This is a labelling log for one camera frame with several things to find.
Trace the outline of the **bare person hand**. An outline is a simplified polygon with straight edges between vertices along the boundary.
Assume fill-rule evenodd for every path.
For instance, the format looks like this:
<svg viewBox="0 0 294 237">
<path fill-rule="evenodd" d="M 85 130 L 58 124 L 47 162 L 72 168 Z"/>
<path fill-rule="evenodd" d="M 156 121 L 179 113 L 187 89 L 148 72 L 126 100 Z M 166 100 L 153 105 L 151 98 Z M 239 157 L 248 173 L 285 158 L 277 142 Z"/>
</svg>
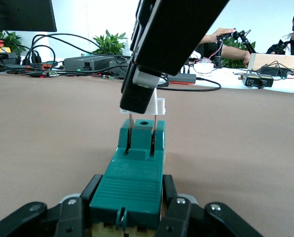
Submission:
<svg viewBox="0 0 294 237">
<path fill-rule="evenodd" d="M 218 36 L 226 35 L 226 34 L 232 34 L 236 32 L 237 30 L 234 28 L 226 29 L 226 28 L 218 28 L 215 32 L 211 34 L 212 37 L 216 38 Z"/>
</svg>

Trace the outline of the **white power strip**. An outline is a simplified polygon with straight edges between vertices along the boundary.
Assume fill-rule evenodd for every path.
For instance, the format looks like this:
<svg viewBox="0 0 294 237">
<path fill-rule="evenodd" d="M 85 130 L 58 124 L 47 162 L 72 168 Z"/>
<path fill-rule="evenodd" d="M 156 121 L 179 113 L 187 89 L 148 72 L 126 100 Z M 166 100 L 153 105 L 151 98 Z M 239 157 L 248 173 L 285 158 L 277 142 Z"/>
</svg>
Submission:
<svg viewBox="0 0 294 237">
<path fill-rule="evenodd" d="M 198 63 L 194 64 L 194 70 L 200 74 L 210 73 L 214 69 L 213 63 Z"/>
</svg>

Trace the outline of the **black power supply box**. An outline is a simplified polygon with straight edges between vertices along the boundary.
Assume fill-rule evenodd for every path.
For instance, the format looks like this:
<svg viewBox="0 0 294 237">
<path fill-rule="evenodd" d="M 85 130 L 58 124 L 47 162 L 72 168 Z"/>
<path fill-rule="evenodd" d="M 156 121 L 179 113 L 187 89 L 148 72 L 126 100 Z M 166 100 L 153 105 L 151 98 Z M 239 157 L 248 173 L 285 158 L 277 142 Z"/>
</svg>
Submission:
<svg viewBox="0 0 294 237">
<path fill-rule="evenodd" d="M 110 66 L 128 65 L 124 57 L 90 55 L 64 59 L 66 71 L 107 71 Z"/>
</svg>

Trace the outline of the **grey hub box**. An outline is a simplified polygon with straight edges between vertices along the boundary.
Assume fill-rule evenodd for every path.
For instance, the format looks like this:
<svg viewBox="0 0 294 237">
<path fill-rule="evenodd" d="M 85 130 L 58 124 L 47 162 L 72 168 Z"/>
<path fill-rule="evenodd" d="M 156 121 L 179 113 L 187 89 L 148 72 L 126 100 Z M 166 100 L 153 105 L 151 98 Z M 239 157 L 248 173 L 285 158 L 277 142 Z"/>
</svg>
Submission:
<svg viewBox="0 0 294 237">
<path fill-rule="evenodd" d="M 177 84 L 195 84 L 196 75 L 194 74 L 177 74 L 175 76 L 167 76 L 169 83 Z"/>
</svg>

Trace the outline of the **light wooden box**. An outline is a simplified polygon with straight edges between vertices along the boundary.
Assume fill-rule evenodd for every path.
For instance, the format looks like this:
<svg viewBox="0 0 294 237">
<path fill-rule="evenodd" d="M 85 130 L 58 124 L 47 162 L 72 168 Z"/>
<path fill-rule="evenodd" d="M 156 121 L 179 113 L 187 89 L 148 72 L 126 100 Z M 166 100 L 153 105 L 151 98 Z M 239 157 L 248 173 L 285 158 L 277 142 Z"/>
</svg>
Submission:
<svg viewBox="0 0 294 237">
<path fill-rule="evenodd" d="M 268 67 L 281 67 L 294 70 L 294 55 L 261 53 L 253 53 L 250 55 L 248 70 L 256 71 L 265 65 Z"/>
</svg>

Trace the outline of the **person in black shirt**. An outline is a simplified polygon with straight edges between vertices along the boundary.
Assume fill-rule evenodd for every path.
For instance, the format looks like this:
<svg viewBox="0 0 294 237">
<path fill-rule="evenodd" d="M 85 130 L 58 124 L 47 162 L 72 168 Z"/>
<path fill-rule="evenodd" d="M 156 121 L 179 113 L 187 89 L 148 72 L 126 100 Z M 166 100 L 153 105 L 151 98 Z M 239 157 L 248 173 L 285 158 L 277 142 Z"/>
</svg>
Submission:
<svg viewBox="0 0 294 237">
<path fill-rule="evenodd" d="M 204 43 L 198 44 L 190 55 L 190 58 L 202 59 L 209 58 L 214 52 L 219 49 L 218 43 Z"/>
</svg>

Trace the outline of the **black computer monitor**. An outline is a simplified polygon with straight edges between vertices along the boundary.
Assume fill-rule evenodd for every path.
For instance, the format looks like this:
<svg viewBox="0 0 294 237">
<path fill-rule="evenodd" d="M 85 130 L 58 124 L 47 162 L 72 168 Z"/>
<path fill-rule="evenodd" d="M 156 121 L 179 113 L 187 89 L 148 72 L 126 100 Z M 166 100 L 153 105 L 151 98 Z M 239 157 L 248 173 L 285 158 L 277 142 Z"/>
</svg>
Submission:
<svg viewBox="0 0 294 237">
<path fill-rule="evenodd" d="M 51 0 L 0 0 L 0 31 L 56 32 Z"/>
</svg>

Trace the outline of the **black power adapter brick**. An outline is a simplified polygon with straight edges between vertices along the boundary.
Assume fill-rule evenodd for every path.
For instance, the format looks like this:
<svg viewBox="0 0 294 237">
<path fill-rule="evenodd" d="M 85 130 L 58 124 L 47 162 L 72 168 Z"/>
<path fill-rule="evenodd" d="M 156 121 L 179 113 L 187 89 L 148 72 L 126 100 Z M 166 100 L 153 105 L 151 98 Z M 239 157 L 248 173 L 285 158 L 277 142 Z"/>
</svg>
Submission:
<svg viewBox="0 0 294 237">
<path fill-rule="evenodd" d="M 259 74 L 259 86 L 261 88 L 272 87 L 274 79 L 271 75 Z"/>
<path fill-rule="evenodd" d="M 258 87 L 260 78 L 256 74 L 243 74 L 242 82 L 245 86 Z"/>
</svg>

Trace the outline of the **green load switch white handle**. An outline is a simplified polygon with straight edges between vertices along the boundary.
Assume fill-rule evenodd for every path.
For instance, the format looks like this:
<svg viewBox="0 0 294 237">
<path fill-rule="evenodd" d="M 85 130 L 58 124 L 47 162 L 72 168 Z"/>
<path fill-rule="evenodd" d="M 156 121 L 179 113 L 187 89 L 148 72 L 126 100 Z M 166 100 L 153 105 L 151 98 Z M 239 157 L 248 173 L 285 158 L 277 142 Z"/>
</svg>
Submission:
<svg viewBox="0 0 294 237">
<path fill-rule="evenodd" d="M 92 197 L 92 237 L 154 237 L 160 223 L 165 162 L 165 121 L 133 120 Z"/>
</svg>

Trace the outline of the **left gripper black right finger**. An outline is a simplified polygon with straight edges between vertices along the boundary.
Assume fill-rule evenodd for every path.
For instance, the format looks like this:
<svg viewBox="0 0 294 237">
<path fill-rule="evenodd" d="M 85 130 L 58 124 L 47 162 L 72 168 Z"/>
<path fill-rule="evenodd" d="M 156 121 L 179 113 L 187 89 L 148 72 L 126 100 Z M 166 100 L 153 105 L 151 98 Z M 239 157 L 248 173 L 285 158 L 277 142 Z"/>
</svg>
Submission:
<svg viewBox="0 0 294 237">
<path fill-rule="evenodd" d="M 163 175 L 166 207 L 156 237 L 263 237 L 228 205 L 214 201 L 200 207 L 177 193 L 172 175 Z"/>
</svg>

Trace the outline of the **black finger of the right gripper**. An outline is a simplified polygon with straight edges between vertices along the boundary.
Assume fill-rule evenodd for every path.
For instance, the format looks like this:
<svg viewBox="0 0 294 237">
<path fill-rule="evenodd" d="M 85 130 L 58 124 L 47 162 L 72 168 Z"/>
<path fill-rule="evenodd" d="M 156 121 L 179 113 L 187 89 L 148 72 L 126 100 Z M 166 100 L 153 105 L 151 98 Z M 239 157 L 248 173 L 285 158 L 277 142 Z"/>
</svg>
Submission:
<svg viewBox="0 0 294 237">
<path fill-rule="evenodd" d="M 134 29 L 133 29 L 133 33 L 132 33 L 132 36 L 131 36 L 131 44 L 130 44 L 130 50 L 132 51 L 132 54 L 130 56 L 130 59 L 129 59 L 129 65 L 127 67 L 127 71 L 126 71 L 126 75 L 124 77 L 124 81 L 123 81 L 123 84 L 122 84 L 122 87 L 121 87 L 121 92 L 123 93 L 124 91 L 124 88 L 126 86 L 126 83 L 129 79 L 129 75 L 130 75 L 130 70 L 131 70 L 131 67 L 132 67 L 132 59 L 134 57 L 134 50 L 135 50 L 135 44 L 136 44 L 136 41 L 138 39 L 138 34 L 139 34 L 139 30 L 140 30 L 140 27 L 141 27 L 141 23 L 140 23 L 140 14 L 141 14 L 141 11 L 142 11 L 142 5 L 144 3 L 144 0 L 139 0 L 138 2 L 138 7 L 137 7 L 137 10 L 136 10 L 136 14 L 135 14 L 135 24 L 134 24 Z"/>
<path fill-rule="evenodd" d="M 120 108 L 144 114 L 162 74 L 175 76 L 229 0 L 144 0 Z"/>
</svg>

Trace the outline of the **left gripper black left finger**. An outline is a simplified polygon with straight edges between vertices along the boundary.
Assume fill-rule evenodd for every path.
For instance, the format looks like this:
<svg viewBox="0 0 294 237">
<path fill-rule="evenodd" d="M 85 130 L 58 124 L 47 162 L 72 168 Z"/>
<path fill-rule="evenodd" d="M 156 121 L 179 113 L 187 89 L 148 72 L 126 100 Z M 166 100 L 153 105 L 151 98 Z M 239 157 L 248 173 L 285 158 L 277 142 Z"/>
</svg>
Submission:
<svg viewBox="0 0 294 237">
<path fill-rule="evenodd" d="M 0 237 L 86 237 L 89 204 L 102 177 L 94 175 L 81 194 L 55 207 L 40 201 L 24 204 L 0 220 Z"/>
</svg>

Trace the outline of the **bare person forearm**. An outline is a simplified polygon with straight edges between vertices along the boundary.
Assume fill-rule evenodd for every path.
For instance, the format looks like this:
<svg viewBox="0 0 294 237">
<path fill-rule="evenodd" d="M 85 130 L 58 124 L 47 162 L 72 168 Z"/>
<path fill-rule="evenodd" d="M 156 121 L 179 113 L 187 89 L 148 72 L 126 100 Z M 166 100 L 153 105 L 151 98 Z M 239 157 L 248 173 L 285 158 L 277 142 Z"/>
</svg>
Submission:
<svg viewBox="0 0 294 237">
<path fill-rule="evenodd" d="M 221 49 L 221 56 L 224 59 L 242 60 L 244 66 L 248 66 L 250 61 L 250 52 L 241 50 L 232 46 L 223 46 Z"/>
<path fill-rule="evenodd" d="M 218 35 L 205 35 L 200 44 L 217 42 Z"/>
</svg>

